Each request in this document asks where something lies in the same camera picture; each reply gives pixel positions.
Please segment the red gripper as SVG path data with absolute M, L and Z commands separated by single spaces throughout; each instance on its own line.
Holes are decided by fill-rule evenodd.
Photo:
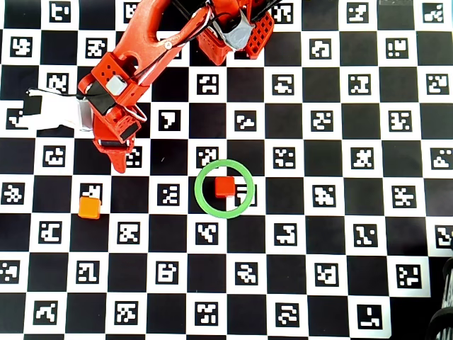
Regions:
M 130 115 L 122 106 L 113 106 L 102 115 L 93 109 L 94 145 L 99 152 L 106 154 L 118 173 L 126 171 L 126 156 L 134 147 L 134 137 L 141 128 L 141 123 Z

